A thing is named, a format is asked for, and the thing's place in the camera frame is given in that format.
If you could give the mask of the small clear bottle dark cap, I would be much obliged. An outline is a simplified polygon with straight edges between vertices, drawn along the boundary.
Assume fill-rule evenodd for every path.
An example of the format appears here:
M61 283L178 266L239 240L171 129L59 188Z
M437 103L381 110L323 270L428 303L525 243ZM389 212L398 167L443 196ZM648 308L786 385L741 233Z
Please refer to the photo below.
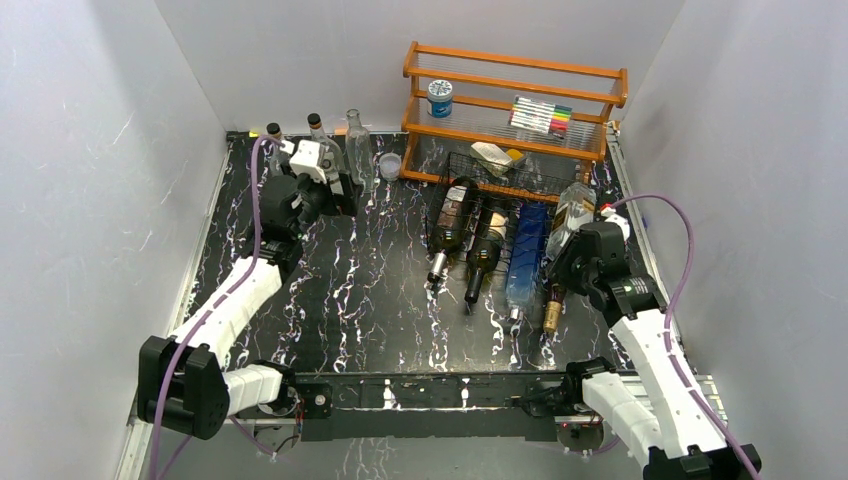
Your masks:
M268 123L266 132L276 140L276 142L270 142L266 148L266 159L270 174L272 176L290 176L289 162L294 152L294 144L283 137L280 126L276 122Z

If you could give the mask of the square clear whisky bottle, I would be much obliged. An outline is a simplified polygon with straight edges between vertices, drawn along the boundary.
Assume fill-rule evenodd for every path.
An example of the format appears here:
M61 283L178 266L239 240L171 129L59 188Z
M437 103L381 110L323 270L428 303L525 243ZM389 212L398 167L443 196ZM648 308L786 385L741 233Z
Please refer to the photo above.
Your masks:
M571 234L593 220L597 196L589 186L575 182L560 195L547 240L545 255L553 261Z

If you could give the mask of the round clear liquor bottle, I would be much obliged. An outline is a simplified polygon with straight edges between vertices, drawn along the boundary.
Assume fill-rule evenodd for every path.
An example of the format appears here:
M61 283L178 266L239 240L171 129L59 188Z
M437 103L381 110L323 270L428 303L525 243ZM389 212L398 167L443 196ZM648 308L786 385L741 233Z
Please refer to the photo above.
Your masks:
M330 190L334 194L341 195L344 190L340 174L348 170L344 154L340 146L326 134L318 113L310 113L307 116L307 122L311 139L321 145L320 166L328 179Z

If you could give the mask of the tall clear glass bottle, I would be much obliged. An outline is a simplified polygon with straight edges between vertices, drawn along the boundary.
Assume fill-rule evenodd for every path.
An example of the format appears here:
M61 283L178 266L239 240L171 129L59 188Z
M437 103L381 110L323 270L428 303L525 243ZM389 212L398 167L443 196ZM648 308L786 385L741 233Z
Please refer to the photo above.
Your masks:
M370 195L374 189L375 170L369 130L363 125L360 112L352 108L346 112L346 153L355 168L363 193Z

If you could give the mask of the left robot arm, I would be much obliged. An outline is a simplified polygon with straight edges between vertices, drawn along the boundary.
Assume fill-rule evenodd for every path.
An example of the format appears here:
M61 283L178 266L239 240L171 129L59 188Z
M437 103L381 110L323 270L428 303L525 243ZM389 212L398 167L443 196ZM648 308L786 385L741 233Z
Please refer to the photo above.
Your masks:
M306 231L321 216L355 216L363 192L345 173L337 182L300 173L253 185L253 232L230 275L172 334L151 336L140 348L139 419L207 440L244 410L294 411L299 391L290 368L256 360L225 372L223 360L298 266Z

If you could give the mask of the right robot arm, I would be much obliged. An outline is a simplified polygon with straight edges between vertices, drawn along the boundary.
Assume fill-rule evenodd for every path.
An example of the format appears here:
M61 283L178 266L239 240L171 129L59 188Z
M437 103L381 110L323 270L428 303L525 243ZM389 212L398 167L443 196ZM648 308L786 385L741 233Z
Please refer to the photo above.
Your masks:
M603 358L572 362L565 405L598 413L637 460L645 479L757 479L751 444L732 439L709 406L672 338L670 308L653 277L635 274L624 229L613 222L581 226L549 266L549 279L589 299L625 348L647 398L640 400Z

